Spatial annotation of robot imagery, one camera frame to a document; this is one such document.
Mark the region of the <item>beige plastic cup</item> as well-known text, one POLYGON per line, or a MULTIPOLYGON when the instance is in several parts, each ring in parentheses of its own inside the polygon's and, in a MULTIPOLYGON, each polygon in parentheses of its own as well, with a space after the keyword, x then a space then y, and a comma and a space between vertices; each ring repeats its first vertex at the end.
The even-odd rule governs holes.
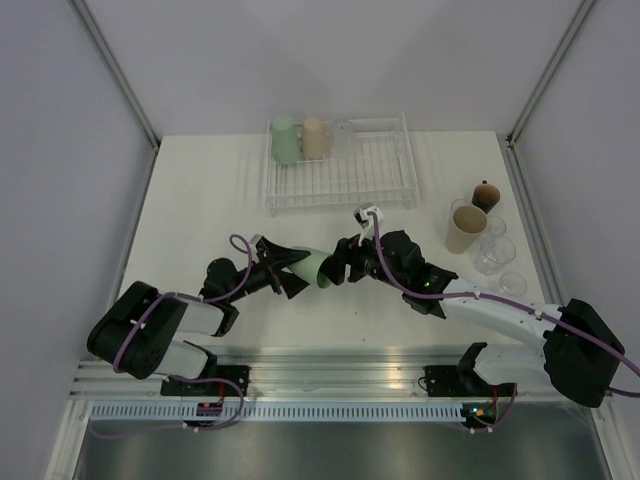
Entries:
POLYGON ((445 238, 446 249, 453 254, 466 252, 488 225, 487 215, 474 205, 458 207, 451 215, 445 238))

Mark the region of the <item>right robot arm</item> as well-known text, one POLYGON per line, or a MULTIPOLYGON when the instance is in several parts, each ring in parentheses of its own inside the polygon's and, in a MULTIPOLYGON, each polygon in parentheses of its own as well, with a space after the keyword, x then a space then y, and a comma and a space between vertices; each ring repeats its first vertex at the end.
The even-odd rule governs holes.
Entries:
POLYGON ((517 341, 514 349, 479 341, 465 351, 456 381, 469 395, 490 386, 538 383, 596 408, 624 355, 621 342, 589 303, 526 303, 490 292, 427 262, 404 231, 343 238, 320 271, 336 285, 370 277, 400 290, 420 314, 467 322, 517 341))

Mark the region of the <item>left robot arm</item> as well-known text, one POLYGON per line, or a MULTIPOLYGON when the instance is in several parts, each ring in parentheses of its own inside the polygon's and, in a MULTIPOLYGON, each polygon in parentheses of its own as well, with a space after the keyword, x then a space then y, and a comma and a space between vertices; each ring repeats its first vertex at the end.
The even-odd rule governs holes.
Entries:
POLYGON ((207 363, 204 348, 179 341, 180 332, 221 338, 239 317, 234 303, 264 288, 292 299, 309 283, 288 268, 311 256, 301 248, 279 246, 263 236, 250 244, 233 234, 230 243, 247 256, 239 270, 226 257, 210 262, 197 295, 160 292, 136 281, 91 330, 87 350, 108 362, 117 373, 145 379, 154 373, 183 377, 195 395, 206 396, 218 384, 217 370, 207 363))

